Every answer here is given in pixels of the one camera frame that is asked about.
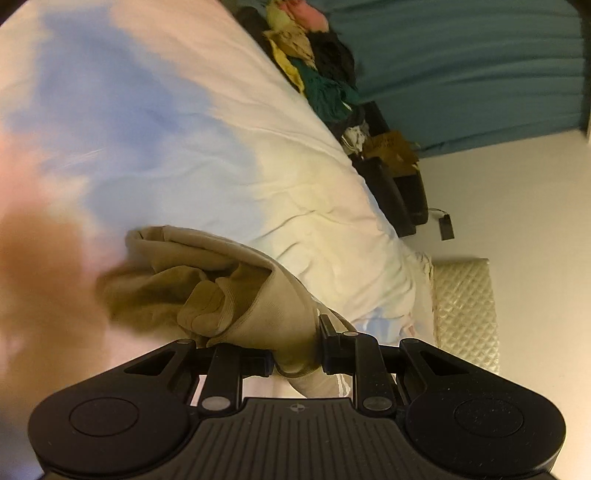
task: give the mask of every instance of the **screw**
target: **screw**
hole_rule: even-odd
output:
[[[226,397],[208,397],[201,403],[205,410],[222,411],[230,406],[231,402]]]
[[[386,397],[368,397],[363,406],[371,411],[385,411],[392,407],[392,400]]]

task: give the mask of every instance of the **white wall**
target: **white wall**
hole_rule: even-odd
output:
[[[501,375],[551,399],[567,422],[553,473],[591,479],[591,145],[579,132],[421,162],[429,205],[448,211],[407,243],[491,261]]]

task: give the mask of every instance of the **clothing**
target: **clothing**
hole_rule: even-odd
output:
[[[308,67],[316,68],[314,53],[306,31],[296,23],[289,12],[279,7],[277,1],[271,1],[267,5],[267,23],[272,30],[265,32],[267,38],[274,41],[286,55],[302,59]]]
[[[341,137],[349,127],[361,125],[365,119],[365,108],[362,105],[351,105],[351,113],[340,122],[325,122],[330,133],[340,142]]]
[[[299,87],[291,82],[290,78],[275,61],[273,48],[271,47],[271,44],[267,38],[263,35],[263,32],[269,30],[269,24],[259,14],[259,12],[253,7],[242,7],[234,14],[234,17],[241,27],[246,30],[246,32],[260,46],[263,52],[265,52],[265,54],[271,59],[271,61],[275,64],[277,69],[290,83],[290,85],[293,86],[293,88],[295,88],[297,91],[300,91]]]
[[[275,31],[281,31],[295,23],[290,13],[279,7],[277,0],[271,0],[267,4],[267,23]]]
[[[370,137],[363,145],[365,157],[379,157],[392,177],[415,175],[418,157],[399,131]]]
[[[270,30],[264,32],[264,35],[272,40],[285,55],[302,59],[308,67],[316,69],[310,41],[298,27],[293,26],[281,31]]]
[[[329,21],[306,0],[286,0],[278,4],[285,12],[289,12],[295,21],[309,32],[328,32]]]
[[[308,33],[318,73],[355,88],[355,60],[335,32]]]
[[[360,154],[363,151],[363,144],[368,137],[367,124],[355,125],[345,130],[341,137],[340,144],[347,155]]]
[[[321,76],[302,60],[290,58],[306,86],[306,98],[323,122],[339,122],[352,113],[350,105],[359,104],[359,94],[343,82]]]
[[[279,68],[285,73],[289,81],[296,86],[300,94],[305,96],[304,82],[298,69],[293,66],[293,64],[287,58],[287,55],[285,55],[285,52],[283,52],[283,50],[281,50],[274,41],[272,41],[270,38],[268,41],[273,50],[273,58],[275,58],[275,62]]]
[[[97,281],[111,320],[136,330],[164,324],[199,346],[269,349],[306,396],[339,396],[343,378],[320,368],[319,313],[352,328],[281,264],[226,238],[171,226],[131,231],[128,255]]]

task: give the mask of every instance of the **blue stain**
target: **blue stain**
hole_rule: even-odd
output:
[[[84,202],[103,226],[260,235],[256,158],[210,115],[207,90],[111,25],[107,7],[51,11],[43,23],[33,99],[8,124],[52,154],[48,171],[88,179]]]
[[[44,26],[50,39],[38,51],[32,107],[13,117],[14,128],[39,132],[43,147],[60,153],[50,168],[76,171],[80,155],[95,174],[157,165],[162,139],[180,130],[174,97],[134,58],[107,7],[48,12]]]
[[[369,312],[368,317],[355,323],[357,330],[372,335],[383,345],[398,345],[402,334],[402,324],[400,317],[388,318],[385,316],[384,309],[374,308]]]
[[[12,427],[0,411],[0,479],[35,480],[43,475],[25,432]]]

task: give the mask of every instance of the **black plastic mount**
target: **black plastic mount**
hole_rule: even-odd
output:
[[[185,339],[44,400],[31,444],[52,478],[552,478],[565,425],[544,397],[420,340],[320,328],[323,369],[353,377],[352,402],[243,399],[271,353]]]

